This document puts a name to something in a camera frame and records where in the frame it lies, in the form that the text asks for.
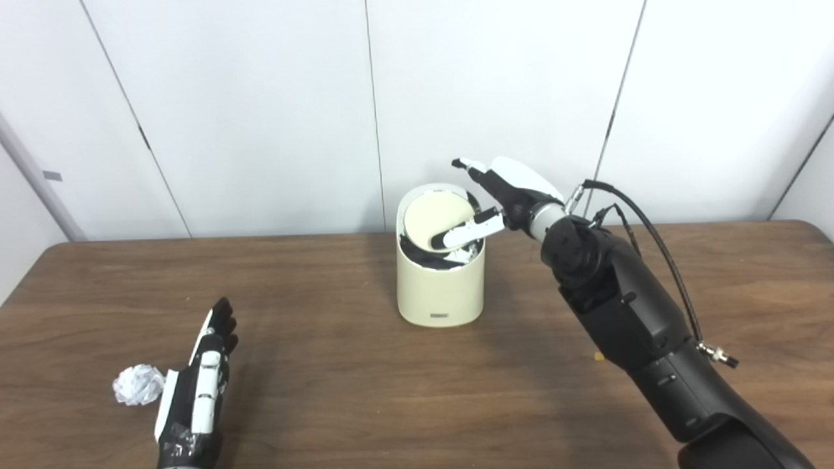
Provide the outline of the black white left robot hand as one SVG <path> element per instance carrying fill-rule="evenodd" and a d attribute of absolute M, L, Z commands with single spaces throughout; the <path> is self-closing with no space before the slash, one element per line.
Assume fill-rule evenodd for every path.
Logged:
<path fill-rule="evenodd" d="M 233 307 L 221 297 L 200 327 L 188 365 L 167 372 L 154 427 L 158 468 L 214 468 L 220 460 L 220 416 L 229 359 L 239 342 L 236 328 Z"/>

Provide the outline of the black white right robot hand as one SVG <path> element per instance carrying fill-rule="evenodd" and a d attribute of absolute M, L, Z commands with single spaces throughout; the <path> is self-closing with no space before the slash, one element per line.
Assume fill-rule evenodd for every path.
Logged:
<path fill-rule="evenodd" d="M 435 235 L 435 248 L 455 248 L 505 229 L 523 231 L 543 243 L 551 226 L 567 216 L 565 199 L 554 185 L 512 158 L 498 157 L 490 164 L 456 158 L 451 165 L 464 169 L 497 206 Z"/>

